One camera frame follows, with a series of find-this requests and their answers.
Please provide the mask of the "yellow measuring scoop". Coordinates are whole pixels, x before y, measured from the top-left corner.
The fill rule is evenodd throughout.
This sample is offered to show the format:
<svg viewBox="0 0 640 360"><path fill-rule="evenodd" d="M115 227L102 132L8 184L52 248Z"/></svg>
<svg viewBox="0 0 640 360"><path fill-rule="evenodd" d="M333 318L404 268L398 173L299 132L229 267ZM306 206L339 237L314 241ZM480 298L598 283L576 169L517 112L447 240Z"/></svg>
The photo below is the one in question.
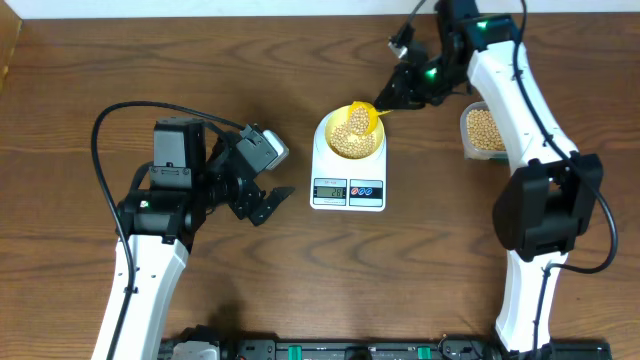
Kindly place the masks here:
<svg viewBox="0 0 640 360"><path fill-rule="evenodd" d="M352 134L365 136L374 132L379 118L389 110L377 110L372 104L354 101L347 111L347 125Z"/></svg>

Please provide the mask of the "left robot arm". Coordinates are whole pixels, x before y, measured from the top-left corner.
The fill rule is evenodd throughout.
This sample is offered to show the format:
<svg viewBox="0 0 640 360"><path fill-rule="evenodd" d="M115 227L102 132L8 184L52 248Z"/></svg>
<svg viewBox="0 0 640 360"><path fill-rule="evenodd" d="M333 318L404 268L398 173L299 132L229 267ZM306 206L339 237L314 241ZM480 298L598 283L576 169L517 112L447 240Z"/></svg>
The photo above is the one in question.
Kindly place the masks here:
<svg viewBox="0 0 640 360"><path fill-rule="evenodd" d="M224 132L202 119L156 122L153 161L138 168L127 196L112 206L116 264L93 358L158 356L196 232L220 205L238 219L263 224L293 190L266 192L255 179L288 153L274 132L255 125Z"/></svg>

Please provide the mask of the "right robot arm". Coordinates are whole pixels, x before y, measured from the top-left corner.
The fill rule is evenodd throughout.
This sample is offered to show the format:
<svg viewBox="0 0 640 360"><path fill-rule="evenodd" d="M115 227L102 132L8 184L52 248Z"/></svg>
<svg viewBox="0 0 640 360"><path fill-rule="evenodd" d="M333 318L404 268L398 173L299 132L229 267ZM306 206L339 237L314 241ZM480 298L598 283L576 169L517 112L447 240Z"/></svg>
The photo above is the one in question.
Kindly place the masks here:
<svg viewBox="0 0 640 360"><path fill-rule="evenodd" d="M389 45L398 57L375 100L379 110L441 104L455 88L477 90L503 140L510 178L492 209L507 252L507 274L489 359L607 359L605 342L552 340L549 318L559 275L588 229L601 194L603 166L564 134L541 94L523 43L524 22L484 15L472 1L435 5L441 52L430 57L405 23Z"/></svg>

